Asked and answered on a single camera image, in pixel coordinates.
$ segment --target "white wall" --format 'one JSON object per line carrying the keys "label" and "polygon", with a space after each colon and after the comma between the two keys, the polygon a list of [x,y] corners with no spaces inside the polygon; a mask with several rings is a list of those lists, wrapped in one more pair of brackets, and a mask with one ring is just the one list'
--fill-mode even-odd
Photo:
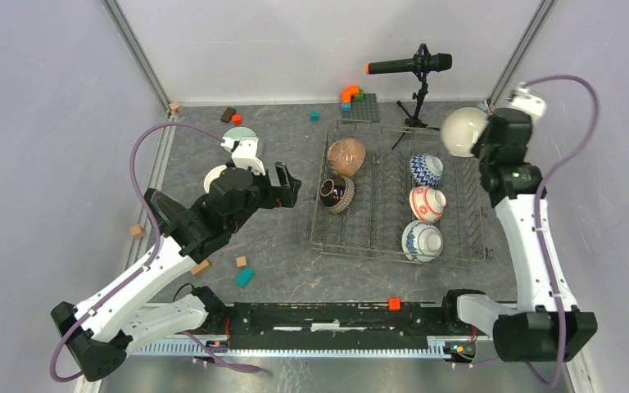
{"label": "white wall", "polygon": [[[570,287],[599,321],[586,347],[595,383],[629,391],[629,1],[556,4],[514,83],[562,73],[593,83],[602,112],[590,146],[548,187],[550,225]],[[572,82],[533,91],[550,106],[527,158],[548,169],[581,140],[591,103]]]}
{"label": "white wall", "polygon": [[364,65],[412,57],[420,43],[454,56],[429,100],[491,92],[538,0],[119,0],[170,99],[335,102],[358,84],[410,100],[411,73]]}
{"label": "white wall", "polygon": [[[0,1],[0,392],[73,390],[49,379],[49,311],[121,270],[138,212],[129,151],[159,120],[99,1]],[[74,370],[65,352],[60,374]]]}

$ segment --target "black microphone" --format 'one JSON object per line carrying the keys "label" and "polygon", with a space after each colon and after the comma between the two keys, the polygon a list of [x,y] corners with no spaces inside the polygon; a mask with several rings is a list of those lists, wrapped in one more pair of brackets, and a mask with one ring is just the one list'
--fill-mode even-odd
{"label": "black microphone", "polygon": [[414,56],[412,59],[378,61],[365,65],[365,73],[392,74],[396,72],[423,73],[444,71],[452,68],[452,55],[437,53],[435,55]]}

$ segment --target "dish rack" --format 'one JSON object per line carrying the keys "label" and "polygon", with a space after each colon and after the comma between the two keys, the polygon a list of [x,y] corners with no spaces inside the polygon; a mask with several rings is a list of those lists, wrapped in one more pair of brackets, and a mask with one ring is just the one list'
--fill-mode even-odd
{"label": "dish rack", "polygon": [[[402,134],[405,135],[401,142],[392,150]],[[441,145],[440,134],[431,129],[334,120],[322,150],[319,184],[333,175],[326,159],[328,147],[343,138],[358,139],[367,154],[363,166],[353,176],[355,198],[348,209],[335,215],[320,201],[314,204],[310,235],[313,250],[411,264],[492,257],[484,237],[487,196],[479,183],[478,160],[451,156]],[[404,228],[416,219],[409,206],[409,193],[414,186],[409,159],[419,153],[433,154],[444,165],[439,189],[445,193],[447,205],[435,224],[442,233],[444,246],[431,262],[411,261],[401,249]]]}

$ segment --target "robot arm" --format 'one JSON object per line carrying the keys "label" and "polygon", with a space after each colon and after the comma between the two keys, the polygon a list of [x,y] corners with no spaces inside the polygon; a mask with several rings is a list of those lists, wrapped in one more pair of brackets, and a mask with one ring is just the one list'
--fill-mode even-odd
{"label": "robot arm", "polygon": [[[61,335],[88,314],[89,317],[66,342],[84,376],[89,381],[101,379],[136,349],[176,332],[199,328],[206,321],[210,307],[201,295],[183,299],[157,309],[140,312],[160,289],[189,271],[221,247],[259,208],[293,207],[301,181],[293,178],[285,164],[277,162],[279,186],[272,186],[269,174],[258,158],[257,138],[243,138],[239,144],[229,139],[232,160],[189,208],[162,192],[148,189],[145,199],[158,219],[163,236],[156,260],[144,266],[149,251],[134,265],[101,291],[77,305],[62,302],[51,314]],[[104,306],[92,309],[134,272],[135,279],[121,288]]]}
{"label": "robot arm", "polygon": [[[532,135],[532,119],[540,117],[543,111],[533,116],[533,112],[530,115],[518,108],[513,103],[510,108],[496,110],[472,149],[472,154],[480,160],[482,187],[488,192],[508,239],[517,279],[517,309],[496,303],[483,294],[467,294],[456,299],[457,316],[493,336],[498,356],[511,362],[554,361],[558,323],[566,323],[565,360],[570,360],[594,336],[596,318],[593,313],[578,309],[563,277],[550,234],[546,195],[545,192],[536,195],[541,172],[524,161]],[[541,198],[541,229],[534,218],[535,198]],[[545,236],[565,321],[557,318],[537,230]]]}

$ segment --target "blue block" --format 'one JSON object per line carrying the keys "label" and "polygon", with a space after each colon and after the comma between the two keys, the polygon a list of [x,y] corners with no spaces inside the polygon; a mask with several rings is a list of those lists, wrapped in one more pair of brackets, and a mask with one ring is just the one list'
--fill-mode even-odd
{"label": "blue block", "polygon": [[238,276],[235,282],[242,288],[246,287],[249,284],[252,276],[254,276],[254,270],[250,268],[245,268],[242,273]]}

